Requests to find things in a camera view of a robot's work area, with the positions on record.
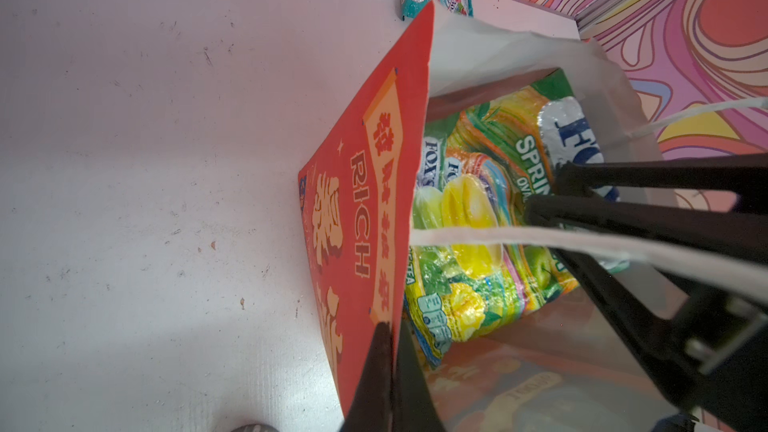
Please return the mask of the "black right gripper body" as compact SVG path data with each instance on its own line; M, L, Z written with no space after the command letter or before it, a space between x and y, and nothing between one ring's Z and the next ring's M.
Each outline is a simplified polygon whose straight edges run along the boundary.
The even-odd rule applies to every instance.
M684 379L671 403L699 407L735 431L767 429L767 270L674 283L687 294L675 314L673 343Z

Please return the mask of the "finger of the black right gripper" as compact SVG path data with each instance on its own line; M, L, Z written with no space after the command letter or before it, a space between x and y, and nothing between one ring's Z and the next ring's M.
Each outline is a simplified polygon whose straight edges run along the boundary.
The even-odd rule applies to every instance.
M582 165L567 163L557 170L553 191L557 195L586 197L592 189L604 186L730 191L738 197L733 208L735 212L765 213L767 155Z
M575 276L623 346L665 396L684 379L673 318L687 294L674 283L767 270L767 218L598 198L537 196L526 236Z

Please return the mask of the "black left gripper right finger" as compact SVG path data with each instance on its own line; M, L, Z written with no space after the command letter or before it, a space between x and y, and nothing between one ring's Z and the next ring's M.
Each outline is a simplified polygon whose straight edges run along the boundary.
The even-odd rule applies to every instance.
M401 321L392 387L393 431L446 431L432 402L406 320Z

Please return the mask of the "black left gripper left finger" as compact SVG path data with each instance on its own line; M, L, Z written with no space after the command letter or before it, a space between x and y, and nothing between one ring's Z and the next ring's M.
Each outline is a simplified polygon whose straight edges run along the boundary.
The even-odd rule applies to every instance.
M392 334L376 325L352 405L341 432L387 432L391 425Z

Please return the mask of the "yellow green lemon snack bag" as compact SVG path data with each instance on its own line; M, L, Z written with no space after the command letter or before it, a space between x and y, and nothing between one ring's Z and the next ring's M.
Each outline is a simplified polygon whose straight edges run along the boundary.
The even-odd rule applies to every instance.
M411 223L415 229L524 225L556 170L604 159L564 71L527 85L441 97L430 106ZM416 246L405 300L423 363L506 326L577 287L547 248L528 244Z

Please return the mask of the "red white paper bag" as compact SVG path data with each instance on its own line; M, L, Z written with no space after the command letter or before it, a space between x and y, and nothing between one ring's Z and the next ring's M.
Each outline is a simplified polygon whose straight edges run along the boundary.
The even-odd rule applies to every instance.
M376 325L391 328L393 382L406 320L446 431L735 431L699 407L675 407L578 281L541 309L452 345L438 367L423 363L405 300L411 249L537 245L526 236L528 202L579 197L554 191L530 197L521 227L415 229L412 207L429 108L441 97L523 86L556 69L566 74L593 130L600 163L667 161L658 130L723 109L715 102L648 122L623 71L598 46L512 32L427 5L299 174L320 328L344 420ZM622 186L592 189L586 198L718 213L735 212L738 200L730 191Z

